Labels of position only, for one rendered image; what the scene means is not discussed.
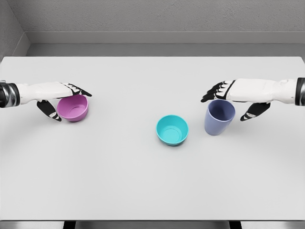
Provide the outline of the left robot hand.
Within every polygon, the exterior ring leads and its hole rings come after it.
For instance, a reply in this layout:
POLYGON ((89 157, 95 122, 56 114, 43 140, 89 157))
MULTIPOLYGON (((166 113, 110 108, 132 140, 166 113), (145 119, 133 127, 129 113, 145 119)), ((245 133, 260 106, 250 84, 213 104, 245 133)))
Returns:
POLYGON ((71 83, 39 83, 35 85, 35 91, 37 107, 46 116, 59 122, 61 122, 61 118, 58 115, 54 106, 49 102, 49 100, 66 98, 78 94, 92 97, 89 92, 71 83))

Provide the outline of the teal bowl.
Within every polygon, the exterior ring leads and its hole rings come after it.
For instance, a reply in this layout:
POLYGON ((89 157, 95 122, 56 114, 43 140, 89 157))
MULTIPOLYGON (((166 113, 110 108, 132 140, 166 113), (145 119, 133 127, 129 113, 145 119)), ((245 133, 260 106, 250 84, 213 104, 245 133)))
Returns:
POLYGON ((158 138, 168 146, 182 144, 189 133, 187 122, 177 115, 166 115, 159 119, 156 124, 158 138))

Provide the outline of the purple bowl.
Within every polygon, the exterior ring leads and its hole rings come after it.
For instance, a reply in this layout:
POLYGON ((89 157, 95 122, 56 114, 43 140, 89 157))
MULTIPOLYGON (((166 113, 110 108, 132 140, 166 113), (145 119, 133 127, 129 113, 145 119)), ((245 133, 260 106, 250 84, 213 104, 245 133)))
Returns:
POLYGON ((73 95, 59 100, 57 112, 60 117, 70 122, 78 122, 87 115, 88 105, 86 96, 81 94, 73 95))

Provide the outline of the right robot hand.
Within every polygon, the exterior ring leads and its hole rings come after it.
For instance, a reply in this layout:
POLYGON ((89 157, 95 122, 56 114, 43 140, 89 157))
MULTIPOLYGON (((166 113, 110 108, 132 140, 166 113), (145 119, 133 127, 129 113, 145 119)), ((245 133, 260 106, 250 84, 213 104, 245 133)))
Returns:
POLYGON ((236 79, 222 81, 214 85, 202 97, 201 102, 221 99, 237 103, 251 102, 241 121, 247 121, 260 116, 270 108, 270 103, 274 100, 273 81, 260 79, 236 79))

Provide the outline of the blue-grey cup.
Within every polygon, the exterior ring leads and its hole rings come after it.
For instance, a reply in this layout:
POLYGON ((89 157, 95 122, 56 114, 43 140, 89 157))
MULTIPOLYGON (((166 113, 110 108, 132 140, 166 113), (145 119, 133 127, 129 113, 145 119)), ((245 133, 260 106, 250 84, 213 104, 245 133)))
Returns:
POLYGON ((204 129, 209 135, 220 135, 235 117, 235 107, 227 100, 213 100, 206 110, 204 129))

